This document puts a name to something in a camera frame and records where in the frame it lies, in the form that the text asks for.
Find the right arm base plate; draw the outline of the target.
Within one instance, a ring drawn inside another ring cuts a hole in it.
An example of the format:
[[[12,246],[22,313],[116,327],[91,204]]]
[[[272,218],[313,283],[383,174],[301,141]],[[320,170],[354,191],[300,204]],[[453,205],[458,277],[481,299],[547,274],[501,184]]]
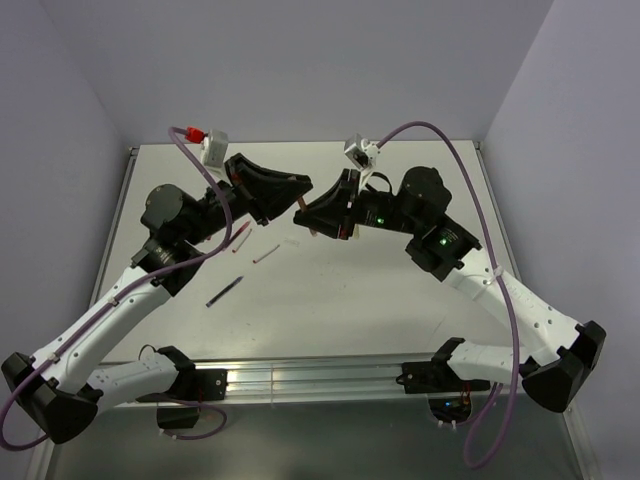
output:
[[[405,362],[395,382],[406,394],[471,393],[489,391],[487,380],[462,380],[444,363]]]

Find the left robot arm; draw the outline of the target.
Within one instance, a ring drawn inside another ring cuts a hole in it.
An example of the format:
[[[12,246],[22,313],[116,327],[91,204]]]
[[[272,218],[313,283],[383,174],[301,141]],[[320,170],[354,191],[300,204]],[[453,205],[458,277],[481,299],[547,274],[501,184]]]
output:
[[[197,244],[250,215],[266,225],[312,188],[303,174],[260,167],[241,154],[224,163],[196,200],[173,184],[154,188],[141,223],[149,231],[111,289],[63,334],[31,355],[15,352],[1,370],[17,403],[46,439],[62,444],[104,411],[149,397],[184,402],[197,396],[196,367],[173,346],[113,368],[105,356],[143,319],[175,297],[207,256]]]

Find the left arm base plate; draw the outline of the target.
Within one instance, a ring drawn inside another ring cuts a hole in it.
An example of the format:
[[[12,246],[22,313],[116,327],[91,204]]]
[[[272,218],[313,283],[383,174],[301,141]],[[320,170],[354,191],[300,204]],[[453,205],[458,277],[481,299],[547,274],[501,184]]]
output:
[[[228,371],[226,369],[193,369],[182,371],[168,391],[137,398],[138,402],[173,400],[219,401],[226,395]]]

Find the orange red pen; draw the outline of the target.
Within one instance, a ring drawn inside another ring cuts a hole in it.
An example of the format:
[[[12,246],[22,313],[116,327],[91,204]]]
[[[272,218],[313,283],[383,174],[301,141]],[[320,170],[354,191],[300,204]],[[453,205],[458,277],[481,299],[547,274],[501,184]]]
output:
[[[298,198],[298,205],[299,205],[299,209],[302,212],[306,212],[308,210],[307,204],[304,200],[303,197],[299,197]],[[315,230],[309,229],[309,233],[311,234],[312,237],[316,237],[317,236],[317,232]]]

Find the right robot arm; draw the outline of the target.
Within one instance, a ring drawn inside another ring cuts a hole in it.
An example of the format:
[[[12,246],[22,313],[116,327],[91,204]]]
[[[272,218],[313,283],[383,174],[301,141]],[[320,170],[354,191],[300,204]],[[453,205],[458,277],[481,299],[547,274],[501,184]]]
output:
[[[541,407],[564,412],[595,369],[605,330],[562,314],[492,264],[487,248],[447,215],[452,195],[436,169],[409,169],[395,194],[361,189],[359,176],[344,170],[329,191],[295,213],[295,224],[338,240],[359,226],[408,234],[405,251],[422,271],[518,333],[517,347],[453,337],[429,361],[404,364],[397,383],[408,394],[516,383]]]

